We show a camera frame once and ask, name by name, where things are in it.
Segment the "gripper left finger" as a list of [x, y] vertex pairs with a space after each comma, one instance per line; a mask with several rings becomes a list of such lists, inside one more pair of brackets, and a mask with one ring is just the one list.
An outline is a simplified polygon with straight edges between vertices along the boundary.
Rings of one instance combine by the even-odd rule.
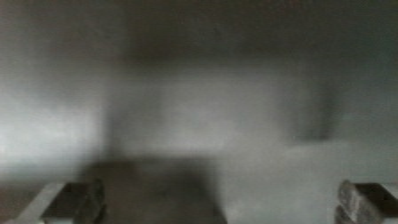
[[105, 208], [100, 180], [50, 183], [20, 213], [16, 224], [98, 224]]

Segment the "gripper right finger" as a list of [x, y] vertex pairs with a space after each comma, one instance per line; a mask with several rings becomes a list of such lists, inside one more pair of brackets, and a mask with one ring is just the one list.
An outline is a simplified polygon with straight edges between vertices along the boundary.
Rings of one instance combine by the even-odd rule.
[[334, 224], [398, 224], [398, 182], [341, 182]]

